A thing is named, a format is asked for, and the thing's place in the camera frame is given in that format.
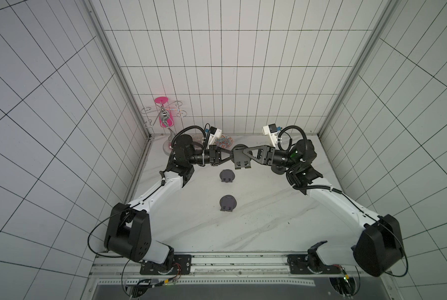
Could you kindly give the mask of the black phone stand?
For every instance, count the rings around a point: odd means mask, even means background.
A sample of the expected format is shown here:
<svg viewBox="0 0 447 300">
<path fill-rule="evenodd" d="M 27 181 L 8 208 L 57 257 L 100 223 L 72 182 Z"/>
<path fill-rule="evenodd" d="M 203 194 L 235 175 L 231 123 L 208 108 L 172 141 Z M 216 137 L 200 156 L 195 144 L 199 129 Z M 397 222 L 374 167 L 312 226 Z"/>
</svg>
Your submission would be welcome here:
<svg viewBox="0 0 447 300">
<path fill-rule="evenodd" d="M 272 166 L 271 170 L 277 175 L 283 175 L 286 173 L 287 168 L 283 166 Z"/>
<path fill-rule="evenodd" d="M 244 151 L 248 147 L 244 144 L 237 144 L 232 148 L 232 162 L 235 170 L 251 168 L 251 158 Z"/>
</svg>

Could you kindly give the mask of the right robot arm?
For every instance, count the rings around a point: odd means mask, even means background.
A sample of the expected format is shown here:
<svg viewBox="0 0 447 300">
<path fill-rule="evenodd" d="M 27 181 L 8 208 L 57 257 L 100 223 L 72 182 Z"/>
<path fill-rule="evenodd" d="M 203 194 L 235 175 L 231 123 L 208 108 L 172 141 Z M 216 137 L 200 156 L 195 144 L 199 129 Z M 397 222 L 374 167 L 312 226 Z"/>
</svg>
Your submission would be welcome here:
<svg viewBox="0 0 447 300">
<path fill-rule="evenodd" d="M 350 265 L 379 277 L 387 274 L 398 261 L 409 263 L 398 220 L 381 216 L 358 204 L 312 167 L 317 154 L 312 141 L 298 126 L 269 130 L 271 145 L 235 146 L 232 150 L 236 168 L 248 168 L 251 161 L 270 166 L 285 175 L 291 188 L 316 200 L 341 220 L 349 232 L 317 242 L 307 251 L 306 265 L 319 274 L 325 266 Z"/>
</svg>

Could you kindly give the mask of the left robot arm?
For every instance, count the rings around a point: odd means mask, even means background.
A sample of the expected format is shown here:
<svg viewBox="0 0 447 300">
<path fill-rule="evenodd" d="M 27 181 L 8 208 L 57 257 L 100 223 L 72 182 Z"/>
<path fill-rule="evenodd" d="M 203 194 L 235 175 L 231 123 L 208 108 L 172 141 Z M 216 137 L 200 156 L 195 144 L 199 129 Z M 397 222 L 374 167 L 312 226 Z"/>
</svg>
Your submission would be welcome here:
<svg viewBox="0 0 447 300">
<path fill-rule="evenodd" d="M 151 217 L 170 197 L 190 181 L 195 166 L 219 166 L 230 158 L 216 145 L 222 131 L 214 126 L 189 126 L 179 131 L 170 142 L 167 166 L 160 179 L 143 195 L 127 204 L 118 203 L 101 225 L 106 225 L 103 246 L 115 258 L 133 262 L 150 261 L 160 265 L 173 263 L 173 248 L 152 237 Z"/>
</svg>

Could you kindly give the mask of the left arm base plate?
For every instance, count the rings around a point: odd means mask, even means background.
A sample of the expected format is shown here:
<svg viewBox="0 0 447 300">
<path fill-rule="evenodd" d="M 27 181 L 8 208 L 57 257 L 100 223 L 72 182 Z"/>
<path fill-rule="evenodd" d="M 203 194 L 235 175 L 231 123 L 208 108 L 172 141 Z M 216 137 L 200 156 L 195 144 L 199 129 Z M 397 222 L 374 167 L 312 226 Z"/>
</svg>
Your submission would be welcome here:
<svg viewBox="0 0 447 300">
<path fill-rule="evenodd" d="M 175 276 L 189 275 L 192 266 L 192 255 L 173 254 L 162 264 L 144 261 L 141 265 L 140 274 L 148 276 Z"/>
</svg>

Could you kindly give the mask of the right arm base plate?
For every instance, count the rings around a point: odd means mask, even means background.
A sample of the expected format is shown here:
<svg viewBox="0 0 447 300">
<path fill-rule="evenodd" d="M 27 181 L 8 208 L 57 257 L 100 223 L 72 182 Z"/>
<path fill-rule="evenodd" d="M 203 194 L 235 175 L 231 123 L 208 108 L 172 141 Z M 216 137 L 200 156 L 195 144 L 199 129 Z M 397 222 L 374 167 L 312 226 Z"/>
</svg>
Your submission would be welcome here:
<svg viewBox="0 0 447 300">
<path fill-rule="evenodd" d="M 289 254 L 287 256 L 292 275 L 338 275 L 341 270 L 334 265 L 324 265 L 315 255 Z"/>
</svg>

